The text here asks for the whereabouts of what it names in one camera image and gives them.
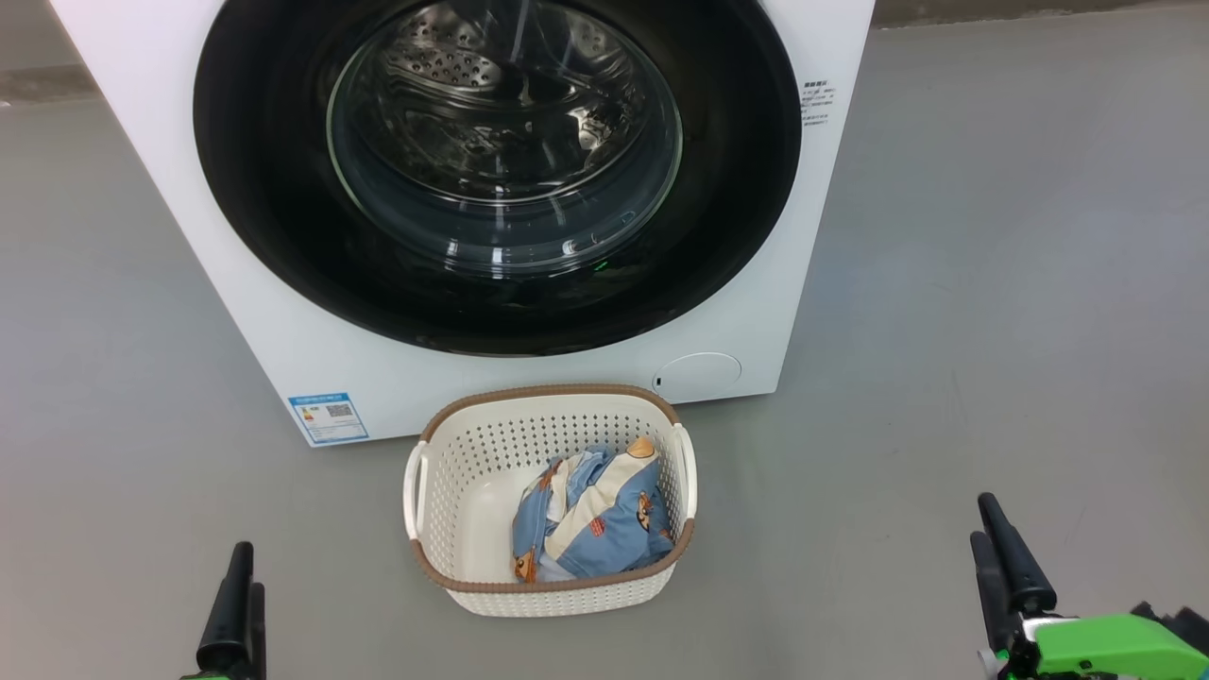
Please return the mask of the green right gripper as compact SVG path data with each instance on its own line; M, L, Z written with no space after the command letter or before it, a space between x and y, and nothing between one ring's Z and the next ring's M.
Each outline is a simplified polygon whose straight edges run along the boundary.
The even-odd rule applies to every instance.
M979 494L983 531L970 534L990 649L985 680L1209 680L1209 657L1165 627L1132 613L1032 617L1057 607L1045 570L993 492Z

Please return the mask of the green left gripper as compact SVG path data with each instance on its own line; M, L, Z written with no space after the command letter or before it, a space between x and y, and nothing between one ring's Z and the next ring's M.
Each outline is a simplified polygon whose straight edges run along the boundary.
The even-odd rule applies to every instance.
M212 612L196 651L197 674L181 680L232 680L249 672L250 680L267 680L266 589L253 584L253 544L237 543L230 555Z

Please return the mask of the light blue garment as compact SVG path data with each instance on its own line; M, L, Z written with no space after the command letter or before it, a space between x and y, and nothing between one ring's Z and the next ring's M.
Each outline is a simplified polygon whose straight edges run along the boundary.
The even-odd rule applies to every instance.
M553 461L538 478L538 489L546 495L548 513L565 513L574 507L588 486L596 484L613 457L614 453L608 446L592 445Z

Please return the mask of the blue cream cartoon print garment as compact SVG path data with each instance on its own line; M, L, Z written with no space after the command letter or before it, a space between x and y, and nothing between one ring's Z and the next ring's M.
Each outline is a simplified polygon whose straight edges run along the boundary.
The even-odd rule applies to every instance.
M673 551L656 444L638 436L613 453L596 484L565 513L548 513L540 476L526 486L511 520L511 563L520 584L619 575L650 567Z

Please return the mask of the black round glass washer door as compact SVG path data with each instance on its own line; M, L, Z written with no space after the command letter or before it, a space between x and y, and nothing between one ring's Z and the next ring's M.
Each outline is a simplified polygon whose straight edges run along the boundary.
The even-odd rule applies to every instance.
M773 235L802 151L758 0L225 0L193 129L278 280L488 357L601 348L699 306Z

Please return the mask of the white front-load washing machine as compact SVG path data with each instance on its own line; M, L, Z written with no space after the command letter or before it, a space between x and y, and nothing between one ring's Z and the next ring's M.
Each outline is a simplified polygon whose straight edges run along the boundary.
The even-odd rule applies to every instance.
M827 125L800 121L798 174L773 234L734 280L669 324L601 348L530 357L433 351L368 332L316 306L247 248L216 206L193 129L199 51L225 0L50 5L280 403L291 413L288 398L349 393L376 440L420 434L436 409L475 393L540 384L656 393L654 374L698 352L741 365L737 382L710 400L777 388L877 0L758 1L789 51L799 111L804 82L837 90Z

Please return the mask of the blue energy label sticker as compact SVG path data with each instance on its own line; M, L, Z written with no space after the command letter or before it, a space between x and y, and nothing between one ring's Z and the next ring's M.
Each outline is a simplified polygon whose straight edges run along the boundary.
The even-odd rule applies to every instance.
M368 430L349 393L320 393L287 399L311 446L366 442Z

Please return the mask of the cream perforated laundry basket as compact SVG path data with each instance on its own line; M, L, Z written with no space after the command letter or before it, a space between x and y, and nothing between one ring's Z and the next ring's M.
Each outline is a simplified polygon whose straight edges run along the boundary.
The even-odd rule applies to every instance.
M673 551L650 567L602 578L520 584L511 520L522 492L555 459L591 445L620 451L649 436ZM423 574L467 611L562 617L648 603L690 546L698 467L690 432L656 393L626 384L553 384L455 400L427 426L403 486L406 534Z

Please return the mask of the round white filter cover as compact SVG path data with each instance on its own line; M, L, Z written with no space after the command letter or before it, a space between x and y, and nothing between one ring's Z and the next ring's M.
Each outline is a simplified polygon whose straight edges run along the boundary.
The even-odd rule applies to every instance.
M654 374L652 388L670 403L713 400L740 376L737 358L721 352L698 352L663 365Z

